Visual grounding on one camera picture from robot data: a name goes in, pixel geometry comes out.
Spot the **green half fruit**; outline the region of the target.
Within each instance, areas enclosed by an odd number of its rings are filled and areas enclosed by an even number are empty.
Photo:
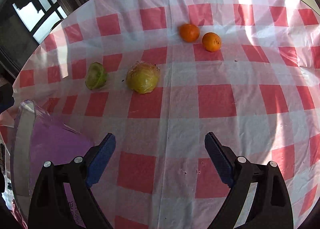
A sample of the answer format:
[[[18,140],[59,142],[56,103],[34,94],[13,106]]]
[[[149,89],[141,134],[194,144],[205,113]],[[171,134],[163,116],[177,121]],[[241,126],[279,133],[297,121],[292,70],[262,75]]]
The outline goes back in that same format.
[[[85,79],[86,87],[89,90],[102,88],[107,81],[107,72],[102,64],[98,62],[91,63]]]

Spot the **small green fruit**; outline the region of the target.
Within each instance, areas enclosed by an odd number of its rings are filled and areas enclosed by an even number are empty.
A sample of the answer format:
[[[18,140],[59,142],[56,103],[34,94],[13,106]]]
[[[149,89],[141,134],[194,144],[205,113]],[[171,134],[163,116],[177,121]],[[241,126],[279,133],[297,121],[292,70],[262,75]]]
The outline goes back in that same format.
[[[126,75],[126,84],[129,89],[146,94],[152,92],[160,79],[161,71],[157,65],[137,61]]]

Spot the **orange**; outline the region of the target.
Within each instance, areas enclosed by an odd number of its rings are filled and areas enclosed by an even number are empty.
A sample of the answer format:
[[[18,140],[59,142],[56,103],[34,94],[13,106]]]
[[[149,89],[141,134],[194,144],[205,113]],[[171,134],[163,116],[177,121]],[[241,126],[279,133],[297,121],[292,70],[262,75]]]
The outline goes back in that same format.
[[[196,25],[183,24],[179,27],[179,35],[185,42],[195,42],[200,36],[200,30]]]
[[[206,33],[202,37],[202,46],[206,51],[216,52],[222,45],[221,38],[216,33]]]

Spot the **red white checkered tablecloth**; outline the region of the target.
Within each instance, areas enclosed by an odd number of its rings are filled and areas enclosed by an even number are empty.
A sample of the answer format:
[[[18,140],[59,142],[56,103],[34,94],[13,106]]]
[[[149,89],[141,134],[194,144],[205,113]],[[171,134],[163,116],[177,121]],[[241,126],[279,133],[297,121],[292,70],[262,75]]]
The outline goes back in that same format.
[[[185,42],[183,24],[200,36]],[[220,50],[202,37],[216,33]],[[137,62],[156,88],[128,88]],[[86,87],[91,63],[106,84]],[[228,194],[213,132],[253,163],[276,161],[298,227],[319,198],[319,15],[300,0],[90,0],[36,48],[13,85],[91,142],[117,146],[92,188],[114,228],[207,228]]]

